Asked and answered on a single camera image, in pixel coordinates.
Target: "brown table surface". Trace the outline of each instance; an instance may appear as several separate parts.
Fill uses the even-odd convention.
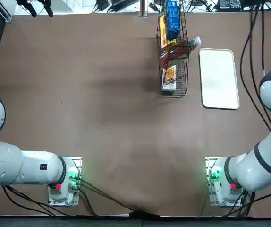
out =
[[[157,16],[15,16],[0,44],[0,97],[7,109],[0,140],[21,149],[82,156],[83,177],[118,200],[159,215],[195,216],[207,193],[205,157],[242,154],[268,133],[239,78],[249,13],[186,16],[188,36],[200,36],[201,47],[233,51],[240,98],[236,111],[203,108],[198,50],[190,55],[186,95],[158,98]],[[265,13],[265,26],[269,71],[271,12]],[[260,17],[253,54],[259,81]],[[253,93],[248,60],[246,52],[244,76]],[[46,186],[17,188],[47,201]],[[269,192],[271,187],[256,197]],[[99,195],[89,192],[89,197],[98,214],[129,212]],[[88,214],[83,203],[63,210]],[[203,215],[227,211],[207,206]],[[34,212],[11,204],[0,187],[0,214]],[[271,198],[254,204],[250,215],[271,217]]]

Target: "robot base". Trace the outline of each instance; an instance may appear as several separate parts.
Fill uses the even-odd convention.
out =
[[[51,206],[76,206],[79,204],[79,180],[81,178],[82,157],[61,157],[66,164],[66,176],[59,187],[49,186],[49,202]]]
[[[226,159],[226,157],[207,157],[205,159],[211,206],[232,207],[243,192],[242,188],[233,190],[230,188],[224,172]],[[241,199],[239,199],[235,207],[241,205]]]

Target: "metal pole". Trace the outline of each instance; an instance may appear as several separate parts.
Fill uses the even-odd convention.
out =
[[[140,0],[140,13],[139,17],[148,17],[147,0]]]

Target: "blue box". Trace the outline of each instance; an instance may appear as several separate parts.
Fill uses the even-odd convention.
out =
[[[174,40],[179,33],[178,6],[176,0],[166,0],[166,37],[168,40]]]

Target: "green light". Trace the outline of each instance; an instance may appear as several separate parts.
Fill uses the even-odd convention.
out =
[[[70,171],[68,175],[70,178],[73,178],[73,179],[78,178],[78,173],[76,171]]]
[[[213,179],[214,181],[218,181],[219,177],[220,177],[220,173],[221,173],[221,168],[218,166],[215,166],[211,169],[211,179]]]

